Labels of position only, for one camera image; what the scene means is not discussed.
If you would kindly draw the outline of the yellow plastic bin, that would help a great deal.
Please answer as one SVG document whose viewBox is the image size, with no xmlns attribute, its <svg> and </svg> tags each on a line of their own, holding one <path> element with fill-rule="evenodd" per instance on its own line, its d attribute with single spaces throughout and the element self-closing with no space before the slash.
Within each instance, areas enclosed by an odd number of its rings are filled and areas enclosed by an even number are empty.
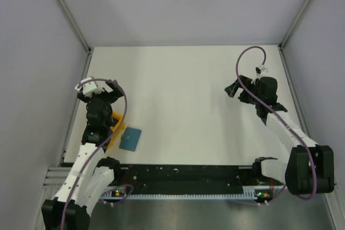
<svg viewBox="0 0 345 230">
<path fill-rule="evenodd" d="M 115 132 L 117 130 L 116 133 L 113 134 L 109 144 L 108 144 L 108 147 L 107 149 L 109 149 L 110 147 L 112 147 L 114 145 L 115 142 L 118 141 L 118 135 L 122 136 L 122 133 L 125 129 L 125 123 L 121 122 L 121 120 L 123 119 L 123 115 L 117 113 L 117 112 L 113 112 L 112 113 L 112 118 L 114 119 L 114 122 L 116 123 L 115 126 L 111 127 L 111 130 L 113 132 Z"/>
</svg>

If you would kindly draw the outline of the blue leather card holder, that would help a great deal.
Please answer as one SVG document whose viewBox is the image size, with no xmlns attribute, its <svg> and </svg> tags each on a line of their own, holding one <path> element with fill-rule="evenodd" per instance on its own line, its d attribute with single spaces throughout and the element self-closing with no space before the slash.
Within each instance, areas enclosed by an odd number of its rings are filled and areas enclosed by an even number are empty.
<svg viewBox="0 0 345 230">
<path fill-rule="evenodd" d="M 119 148 L 134 152 L 139 142 L 141 133 L 142 133 L 141 129 L 127 127 L 125 129 L 125 132 L 121 136 L 121 142 L 120 142 Z"/>
</svg>

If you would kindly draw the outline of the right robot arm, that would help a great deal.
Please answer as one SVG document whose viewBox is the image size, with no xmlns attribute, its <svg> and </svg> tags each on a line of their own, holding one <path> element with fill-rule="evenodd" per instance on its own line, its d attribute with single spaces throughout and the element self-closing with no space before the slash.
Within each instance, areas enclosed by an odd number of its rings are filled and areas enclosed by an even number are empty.
<svg viewBox="0 0 345 230">
<path fill-rule="evenodd" d="M 271 178 L 285 184 L 291 194 L 300 196 L 334 191 L 334 153 L 330 146 L 309 138 L 277 101 L 278 82 L 264 76 L 252 80 L 243 75 L 224 90 L 234 97 L 242 89 L 240 102 L 252 104 L 257 116 L 270 128 L 289 152 L 287 162 L 273 157 L 259 157 L 253 163 L 252 179 L 262 185 Z"/>
</svg>

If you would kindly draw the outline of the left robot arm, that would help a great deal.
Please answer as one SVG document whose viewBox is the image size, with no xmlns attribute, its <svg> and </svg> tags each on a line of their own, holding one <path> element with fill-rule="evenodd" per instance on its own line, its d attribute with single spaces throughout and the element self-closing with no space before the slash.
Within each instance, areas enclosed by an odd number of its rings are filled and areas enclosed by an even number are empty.
<svg viewBox="0 0 345 230">
<path fill-rule="evenodd" d="M 123 129 L 124 116 L 113 117 L 112 103 L 126 97 L 116 80 L 103 79 L 111 89 L 89 77 L 76 85 L 78 99 L 86 104 L 87 125 L 77 158 L 60 189 L 42 204 L 46 229 L 88 229 L 91 215 L 105 188 L 122 180 L 119 162 L 106 157 L 112 138 Z"/>
</svg>

